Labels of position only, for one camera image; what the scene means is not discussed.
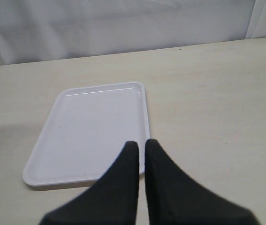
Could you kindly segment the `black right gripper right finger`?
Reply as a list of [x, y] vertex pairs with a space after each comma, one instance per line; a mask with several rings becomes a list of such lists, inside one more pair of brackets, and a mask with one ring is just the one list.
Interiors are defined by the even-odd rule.
[[145, 191], [151, 225], [258, 225], [247, 208], [193, 180], [155, 139], [145, 144]]

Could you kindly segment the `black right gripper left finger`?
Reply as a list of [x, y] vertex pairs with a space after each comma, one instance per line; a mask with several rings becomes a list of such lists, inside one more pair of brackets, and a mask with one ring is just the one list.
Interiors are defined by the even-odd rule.
[[139, 149], [126, 142], [117, 159], [85, 192], [44, 215], [42, 225], [134, 225], [139, 191]]

